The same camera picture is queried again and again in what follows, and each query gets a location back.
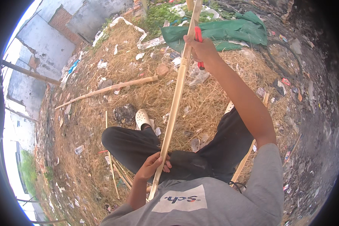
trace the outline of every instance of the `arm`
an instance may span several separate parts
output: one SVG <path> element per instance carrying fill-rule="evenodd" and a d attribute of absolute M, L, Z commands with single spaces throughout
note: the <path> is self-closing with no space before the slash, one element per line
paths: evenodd
<path fill-rule="evenodd" d="M 170 157 L 167 155 L 166 164 L 163 167 L 163 171 L 169 172 L 169 168 L 172 168 L 172 165 L 169 161 Z M 156 172 L 158 166 L 162 163 L 162 157 L 160 157 L 160 152 L 149 156 L 142 167 L 136 173 L 131 193 L 128 196 L 127 203 L 133 208 L 133 210 L 139 209 L 140 207 L 146 204 L 146 188 L 147 181 L 153 174 Z"/>
<path fill-rule="evenodd" d="M 213 75 L 233 102 L 242 121 L 257 141 L 258 148 L 267 143 L 276 144 L 276 135 L 270 114 L 256 94 L 244 83 L 217 53 L 210 39 L 202 43 L 183 37 L 192 47 L 195 61 L 203 61 L 205 69 Z"/>

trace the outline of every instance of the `red utility knife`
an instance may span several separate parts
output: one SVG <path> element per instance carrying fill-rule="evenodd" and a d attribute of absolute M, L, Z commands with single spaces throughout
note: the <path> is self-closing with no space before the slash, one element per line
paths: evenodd
<path fill-rule="evenodd" d="M 199 28 L 198 23 L 196 23 L 196 27 L 194 27 L 195 31 L 195 39 L 198 42 L 202 42 L 202 34 L 201 34 L 201 28 Z M 197 66 L 199 67 L 200 70 L 204 70 L 205 66 L 203 65 L 203 62 L 198 62 Z"/>

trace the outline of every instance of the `person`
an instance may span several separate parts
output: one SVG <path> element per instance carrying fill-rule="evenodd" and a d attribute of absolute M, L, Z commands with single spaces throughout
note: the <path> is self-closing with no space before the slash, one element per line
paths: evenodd
<path fill-rule="evenodd" d="M 109 127 L 102 143 L 113 156 L 135 173 L 127 203 L 105 217 L 108 225 L 279 225 L 283 215 L 283 172 L 276 135 L 264 104 L 219 56 L 210 39 L 190 39 L 195 61 L 221 84 L 231 102 L 214 139 L 198 152 L 173 151 L 162 159 L 159 139 L 148 115 L 141 109 L 136 122 L 141 129 Z M 234 187 L 235 166 L 258 146 L 244 192 Z M 146 184 L 165 161 L 158 190 L 146 203 Z"/>

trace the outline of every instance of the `gray t-shirt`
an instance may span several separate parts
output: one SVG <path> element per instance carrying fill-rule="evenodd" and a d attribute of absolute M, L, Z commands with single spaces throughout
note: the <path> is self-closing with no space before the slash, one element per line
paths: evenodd
<path fill-rule="evenodd" d="M 100 226 L 276 226 L 283 215 L 283 202 L 279 149 L 266 144 L 258 150 L 242 194 L 211 177 L 167 180 L 158 186 L 153 200 L 135 211 L 124 204 Z"/>

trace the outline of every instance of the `sky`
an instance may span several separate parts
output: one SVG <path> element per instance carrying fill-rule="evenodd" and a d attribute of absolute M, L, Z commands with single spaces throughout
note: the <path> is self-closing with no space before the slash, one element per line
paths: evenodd
<path fill-rule="evenodd" d="M 7 47 L 7 51 L 4 54 L 4 59 L 6 61 L 11 62 L 12 64 L 15 64 L 16 61 L 18 60 L 21 43 L 19 42 L 18 39 L 15 38 L 15 36 L 18 33 L 20 27 L 25 23 L 25 21 L 28 20 L 35 13 L 40 2 L 41 0 L 35 0 L 32 3 L 32 5 L 27 9 L 27 11 L 24 13 L 21 20 L 19 21 L 16 29 L 14 30 L 9 40 L 9 44 L 11 43 L 11 41 L 12 43 L 10 46 Z M 6 100 L 6 94 L 7 94 L 9 81 L 10 81 L 12 72 L 13 70 L 11 68 L 8 69 L 7 67 L 5 67 L 2 70 L 2 73 L 4 75 L 3 86 L 4 86 L 4 98 L 6 102 L 5 104 L 11 109 L 21 112 L 28 116 L 29 114 L 25 111 L 24 106 L 16 102 Z M 8 173 L 10 185 L 13 189 L 15 196 L 18 199 L 29 200 L 31 197 L 28 194 L 24 193 L 24 190 L 22 188 L 20 178 L 19 178 L 18 167 L 17 167 L 16 157 L 15 157 L 16 141 L 18 140 L 18 138 L 15 134 L 14 125 L 10 117 L 10 111 L 8 110 L 5 110 L 5 122 L 4 122 L 4 134 L 3 135 L 4 135 L 4 139 L 3 139 L 4 159 L 5 159 L 5 166 L 6 166 L 6 171 Z M 34 214 L 34 208 L 31 203 L 27 203 L 22 208 L 30 220 L 36 221 L 35 214 Z"/>

